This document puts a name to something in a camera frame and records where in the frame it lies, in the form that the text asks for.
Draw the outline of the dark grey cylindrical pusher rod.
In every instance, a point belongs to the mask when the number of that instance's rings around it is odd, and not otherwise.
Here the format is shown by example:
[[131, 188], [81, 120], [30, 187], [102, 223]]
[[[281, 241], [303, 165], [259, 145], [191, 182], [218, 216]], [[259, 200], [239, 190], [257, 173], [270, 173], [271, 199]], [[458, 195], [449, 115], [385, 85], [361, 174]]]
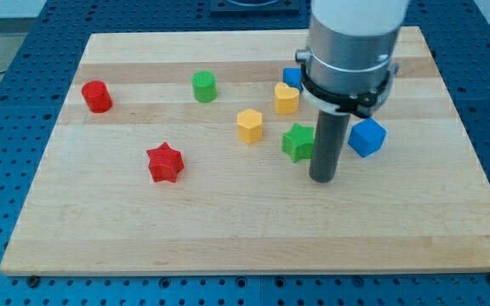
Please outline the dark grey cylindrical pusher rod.
[[309, 175], [317, 183], [333, 180], [345, 139], [350, 115], [331, 115], [319, 111]]

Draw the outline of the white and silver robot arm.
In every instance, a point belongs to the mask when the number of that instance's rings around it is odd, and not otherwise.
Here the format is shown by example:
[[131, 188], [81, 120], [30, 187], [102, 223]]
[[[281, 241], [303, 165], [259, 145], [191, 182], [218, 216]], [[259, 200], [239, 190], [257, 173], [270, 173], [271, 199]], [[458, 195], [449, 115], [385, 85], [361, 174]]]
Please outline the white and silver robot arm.
[[304, 98], [318, 109], [309, 175], [335, 175], [351, 116], [370, 117], [388, 99], [392, 61], [409, 0], [313, 0], [305, 47], [295, 53]]

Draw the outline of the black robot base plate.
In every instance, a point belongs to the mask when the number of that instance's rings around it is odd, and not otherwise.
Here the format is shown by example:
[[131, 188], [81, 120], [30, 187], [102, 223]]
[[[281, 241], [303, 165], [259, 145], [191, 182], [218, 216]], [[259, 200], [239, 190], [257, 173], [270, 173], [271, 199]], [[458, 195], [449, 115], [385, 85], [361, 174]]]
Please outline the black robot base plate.
[[298, 0], [210, 0], [210, 14], [297, 13]]

